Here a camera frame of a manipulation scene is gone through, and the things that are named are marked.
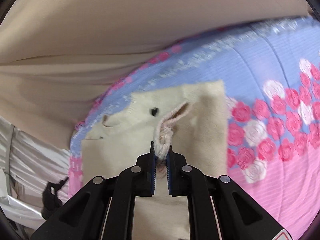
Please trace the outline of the cream knitted sweater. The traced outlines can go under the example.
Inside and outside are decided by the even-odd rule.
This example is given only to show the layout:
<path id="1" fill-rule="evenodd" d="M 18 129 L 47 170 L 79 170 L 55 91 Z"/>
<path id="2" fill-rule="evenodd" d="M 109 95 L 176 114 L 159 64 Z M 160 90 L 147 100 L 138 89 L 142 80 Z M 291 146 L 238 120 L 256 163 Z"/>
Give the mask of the cream knitted sweater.
<path id="1" fill-rule="evenodd" d="M 227 172 L 227 108 L 222 81 L 132 93 L 122 111 L 105 115 L 81 142 L 83 181 L 110 178 L 154 144 L 172 148 L 189 165 L 218 177 Z M 187 199 L 171 197 L 164 164 L 156 166 L 155 194 L 137 198 L 133 239 L 189 239 Z"/>

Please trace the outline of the silver grey curtain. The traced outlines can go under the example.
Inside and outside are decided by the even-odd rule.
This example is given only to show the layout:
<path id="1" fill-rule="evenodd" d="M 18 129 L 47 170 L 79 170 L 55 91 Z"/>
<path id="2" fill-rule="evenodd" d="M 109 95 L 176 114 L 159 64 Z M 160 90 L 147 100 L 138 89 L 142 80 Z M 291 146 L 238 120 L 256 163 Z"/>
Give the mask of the silver grey curtain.
<path id="1" fill-rule="evenodd" d="M 69 152 L 42 142 L 1 119 L 1 208 L 20 237 L 44 223 L 42 193 L 67 177 Z"/>

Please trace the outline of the pink blue floral quilt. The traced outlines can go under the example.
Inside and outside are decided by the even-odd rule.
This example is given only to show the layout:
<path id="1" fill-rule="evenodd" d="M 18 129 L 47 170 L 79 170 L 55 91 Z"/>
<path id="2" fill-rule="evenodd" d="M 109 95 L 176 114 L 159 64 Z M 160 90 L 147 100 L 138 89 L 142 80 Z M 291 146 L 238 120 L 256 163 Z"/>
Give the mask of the pink blue floral quilt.
<path id="1" fill-rule="evenodd" d="M 81 142 L 132 92 L 222 80 L 228 174 L 290 233 L 319 227 L 319 22 L 285 18 L 188 38 L 99 96 L 71 140 L 70 194 L 82 185 Z"/>

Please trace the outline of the beige fabric headboard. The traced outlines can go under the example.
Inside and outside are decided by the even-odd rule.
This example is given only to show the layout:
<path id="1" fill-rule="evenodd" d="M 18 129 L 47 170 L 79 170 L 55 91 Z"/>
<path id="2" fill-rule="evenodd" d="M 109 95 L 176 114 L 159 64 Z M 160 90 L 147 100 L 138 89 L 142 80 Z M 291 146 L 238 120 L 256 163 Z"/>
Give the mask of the beige fabric headboard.
<path id="1" fill-rule="evenodd" d="M 309 11 L 306 0 L 1 0 L 1 117 L 68 148 L 94 100 L 174 42 Z"/>

